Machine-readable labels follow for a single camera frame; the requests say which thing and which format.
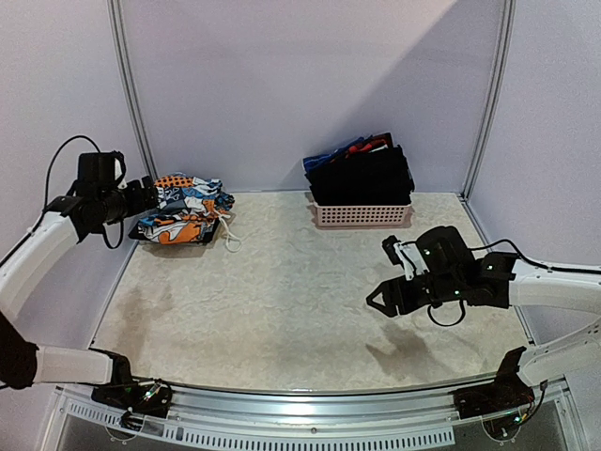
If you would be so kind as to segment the colourful printed clothes pile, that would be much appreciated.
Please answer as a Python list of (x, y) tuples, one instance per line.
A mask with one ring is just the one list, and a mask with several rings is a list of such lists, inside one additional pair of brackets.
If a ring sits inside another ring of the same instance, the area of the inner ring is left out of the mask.
[(220, 179), (177, 172), (155, 179), (154, 186), (158, 206), (138, 219), (130, 239), (160, 245), (205, 245), (221, 230), (229, 252), (241, 249), (241, 238), (231, 232), (228, 224), (235, 197), (223, 189)]

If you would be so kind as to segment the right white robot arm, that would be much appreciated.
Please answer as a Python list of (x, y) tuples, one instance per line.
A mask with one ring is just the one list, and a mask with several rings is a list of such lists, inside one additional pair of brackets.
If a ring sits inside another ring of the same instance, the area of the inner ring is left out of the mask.
[[(544, 306), (600, 315), (600, 271), (592, 266), (560, 267), (536, 262), (518, 249), (499, 252), (481, 247), (476, 257), (453, 226), (437, 226), (414, 241), (390, 236), (382, 247), (404, 275), (380, 283), (366, 298), (369, 306), (389, 318), (445, 303), (461, 307)], [(600, 361), (600, 322), (540, 346), (506, 354), (500, 376), (485, 390), (485, 401), (506, 409), (520, 397), (522, 382), (543, 381)]]

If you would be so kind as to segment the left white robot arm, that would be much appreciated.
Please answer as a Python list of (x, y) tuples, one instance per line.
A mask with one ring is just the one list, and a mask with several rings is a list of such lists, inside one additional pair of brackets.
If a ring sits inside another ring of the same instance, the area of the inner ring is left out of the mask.
[(66, 194), (45, 205), (36, 224), (1, 261), (1, 382), (14, 390), (37, 383), (101, 385), (120, 408), (139, 400), (139, 387), (123, 373), (128, 362), (105, 351), (39, 345), (26, 340), (13, 322), (46, 273), (91, 234), (158, 205), (151, 177), (125, 180), (119, 151), (83, 153), (77, 178)]

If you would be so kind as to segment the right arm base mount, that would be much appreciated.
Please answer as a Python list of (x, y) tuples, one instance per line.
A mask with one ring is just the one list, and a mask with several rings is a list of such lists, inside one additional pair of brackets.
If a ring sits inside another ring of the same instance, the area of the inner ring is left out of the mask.
[(480, 417), (485, 434), (493, 441), (512, 441), (539, 411), (548, 381), (539, 385), (540, 396), (517, 375), (525, 347), (508, 351), (491, 382), (459, 388), (452, 392), (459, 418)]

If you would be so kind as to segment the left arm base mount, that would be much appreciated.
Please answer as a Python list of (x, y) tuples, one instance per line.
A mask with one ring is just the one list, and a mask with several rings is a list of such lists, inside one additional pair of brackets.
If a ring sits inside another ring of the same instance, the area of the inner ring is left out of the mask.
[(93, 389), (93, 401), (123, 411), (119, 425), (132, 431), (140, 431), (147, 416), (167, 417), (173, 398), (172, 386), (167, 381), (135, 379), (127, 357), (107, 350), (98, 352), (111, 359), (112, 375), (107, 384)]

